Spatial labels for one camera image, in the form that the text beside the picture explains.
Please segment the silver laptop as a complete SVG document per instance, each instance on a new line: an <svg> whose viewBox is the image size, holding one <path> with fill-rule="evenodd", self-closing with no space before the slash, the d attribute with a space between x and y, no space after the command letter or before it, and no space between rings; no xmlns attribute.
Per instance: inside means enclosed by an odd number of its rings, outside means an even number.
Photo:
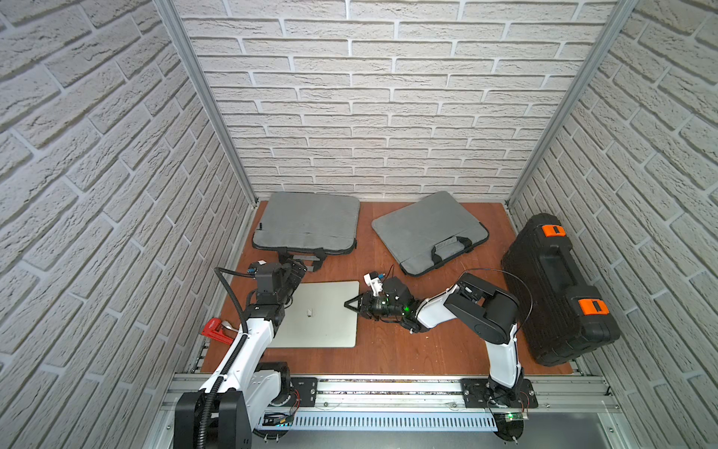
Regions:
<svg viewBox="0 0 718 449"><path fill-rule="evenodd" d="M354 348L358 315L346 309L344 302L359 290L357 281L301 284L269 347Z"/></svg>

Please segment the grey laptop bag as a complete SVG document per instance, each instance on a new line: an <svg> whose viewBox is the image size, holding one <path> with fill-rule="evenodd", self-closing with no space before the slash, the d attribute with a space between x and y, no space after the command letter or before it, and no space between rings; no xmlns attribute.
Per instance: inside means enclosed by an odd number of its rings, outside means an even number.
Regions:
<svg viewBox="0 0 718 449"><path fill-rule="evenodd" d="M489 239L479 219L444 191L375 219L372 228L400 269L413 277L439 269Z"/></svg>
<svg viewBox="0 0 718 449"><path fill-rule="evenodd" d="M312 270L319 271L327 256L356 248L359 213L360 200L352 196L277 192L254 230L252 247L284 259L309 254Z"/></svg>

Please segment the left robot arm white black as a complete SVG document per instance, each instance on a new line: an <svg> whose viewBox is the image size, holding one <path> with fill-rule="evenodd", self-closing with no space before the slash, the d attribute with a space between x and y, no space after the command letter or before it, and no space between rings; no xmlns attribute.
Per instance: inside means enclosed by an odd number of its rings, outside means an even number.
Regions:
<svg viewBox="0 0 718 449"><path fill-rule="evenodd" d="M174 412L175 448L250 448L267 407L290 396L291 376L284 362L261 358L276 337L285 308L307 273L300 261L253 263L248 273L216 268L239 315L239 331L220 366L202 387L185 392ZM255 301L243 309L226 275L256 281Z"/></svg>

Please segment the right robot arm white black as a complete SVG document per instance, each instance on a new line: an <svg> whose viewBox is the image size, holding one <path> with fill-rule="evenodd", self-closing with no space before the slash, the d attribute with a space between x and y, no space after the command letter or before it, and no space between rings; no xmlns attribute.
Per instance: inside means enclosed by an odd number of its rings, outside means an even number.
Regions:
<svg viewBox="0 0 718 449"><path fill-rule="evenodd" d="M428 299L417 299L396 277L371 272L365 283L369 290L345 301L346 309L368 320L398 324L412 334L460 321L485 342L490 373L484 400L499 407L520 400L524 370L518 357L519 301L514 295L467 272Z"/></svg>

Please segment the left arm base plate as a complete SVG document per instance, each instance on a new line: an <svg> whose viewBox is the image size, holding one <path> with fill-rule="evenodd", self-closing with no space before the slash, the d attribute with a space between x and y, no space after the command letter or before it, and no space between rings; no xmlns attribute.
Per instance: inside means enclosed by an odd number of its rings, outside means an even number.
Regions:
<svg viewBox="0 0 718 449"><path fill-rule="evenodd" d="M269 402L270 407L290 408L298 403L300 408L314 407L318 394L317 377L292 376L288 387L282 387L280 395Z"/></svg>

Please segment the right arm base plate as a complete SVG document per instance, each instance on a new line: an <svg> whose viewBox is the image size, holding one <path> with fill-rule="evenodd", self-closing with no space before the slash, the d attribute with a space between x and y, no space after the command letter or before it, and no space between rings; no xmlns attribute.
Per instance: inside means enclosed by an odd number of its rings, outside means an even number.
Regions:
<svg viewBox="0 0 718 449"><path fill-rule="evenodd" d="M503 387L489 378L463 378L459 383L467 409L539 407L531 381L523 377L515 387Z"/></svg>

